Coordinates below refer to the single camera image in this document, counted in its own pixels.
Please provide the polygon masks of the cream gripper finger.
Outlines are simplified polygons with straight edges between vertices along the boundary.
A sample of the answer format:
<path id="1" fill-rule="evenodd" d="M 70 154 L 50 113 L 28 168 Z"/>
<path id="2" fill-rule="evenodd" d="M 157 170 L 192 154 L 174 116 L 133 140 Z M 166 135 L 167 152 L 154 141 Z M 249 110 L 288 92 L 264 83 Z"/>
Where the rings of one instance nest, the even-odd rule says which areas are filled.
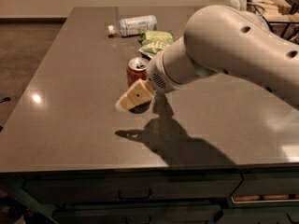
<path id="1" fill-rule="evenodd" d="M 119 111 L 128 111 L 136 106 L 150 102 L 154 97 L 154 93 L 155 90 L 150 83 L 140 78 L 120 97 L 115 106 Z"/>

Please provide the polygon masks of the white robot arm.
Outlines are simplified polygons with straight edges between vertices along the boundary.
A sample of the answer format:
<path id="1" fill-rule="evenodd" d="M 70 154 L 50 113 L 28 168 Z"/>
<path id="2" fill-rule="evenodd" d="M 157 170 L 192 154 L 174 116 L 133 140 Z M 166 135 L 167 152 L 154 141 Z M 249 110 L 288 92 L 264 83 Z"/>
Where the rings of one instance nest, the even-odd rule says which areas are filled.
<path id="1" fill-rule="evenodd" d="M 299 106 L 299 48 L 262 27 L 258 16 L 227 6 L 196 11 L 183 36 L 155 55 L 116 103 L 120 111 L 150 102 L 155 92 L 178 90 L 216 73 L 239 77 Z"/>

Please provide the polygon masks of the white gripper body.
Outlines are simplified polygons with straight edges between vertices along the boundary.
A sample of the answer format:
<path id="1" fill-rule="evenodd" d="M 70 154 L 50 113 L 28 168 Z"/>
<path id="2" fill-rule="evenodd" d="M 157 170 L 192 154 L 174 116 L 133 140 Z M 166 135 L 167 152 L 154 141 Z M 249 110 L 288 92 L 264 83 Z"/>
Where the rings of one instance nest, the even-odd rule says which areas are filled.
<path id="1" fill-rule="evenodd" d="M 153 89 L 162 93 L 182 89 L 195 80 L 216 74 L 209 56 L 215 45 L 185 44 L 185 37 L 155 55 L 147 66 L 147 77 Z"/>

